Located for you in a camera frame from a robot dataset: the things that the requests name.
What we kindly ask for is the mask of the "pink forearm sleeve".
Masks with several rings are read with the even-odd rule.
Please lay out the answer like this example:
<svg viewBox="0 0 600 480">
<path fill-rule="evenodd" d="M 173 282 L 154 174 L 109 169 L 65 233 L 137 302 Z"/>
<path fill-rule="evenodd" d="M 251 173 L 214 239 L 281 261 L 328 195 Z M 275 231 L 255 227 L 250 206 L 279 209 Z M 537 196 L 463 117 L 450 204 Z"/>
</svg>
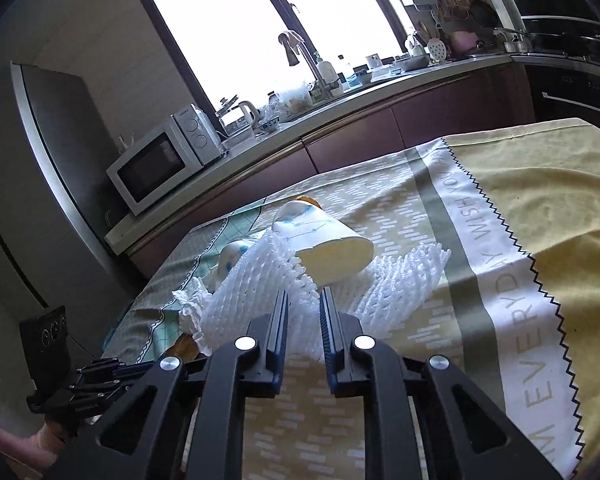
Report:
<svg viewBox="0 0 600 480">
<path fill-rule="evenodd" d="M 0 452 L 36 474 L 44 474 L 56 462 L 59 454 L 55 455 L 38 448 L 32 442 L 33 436 L 34 434 L 30 437 L 18 437 L 0 427 Z"/>
</svg>

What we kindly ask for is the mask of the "person's left hand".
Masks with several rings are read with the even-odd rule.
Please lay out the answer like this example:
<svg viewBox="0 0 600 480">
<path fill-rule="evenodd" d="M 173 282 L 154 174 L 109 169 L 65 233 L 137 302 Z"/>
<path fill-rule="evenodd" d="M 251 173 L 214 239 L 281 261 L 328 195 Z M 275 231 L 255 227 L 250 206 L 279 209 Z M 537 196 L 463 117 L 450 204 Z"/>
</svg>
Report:
<svg viewBox="0 0 600 480">
<path fill-rule="evenodd" d="M 32 437 L 32 442 L 38 448 L 55 455 L 63 451 L 73 440 L 74 434 L 53 420 L 46 420 L 41 429 Z"/>
</svg>

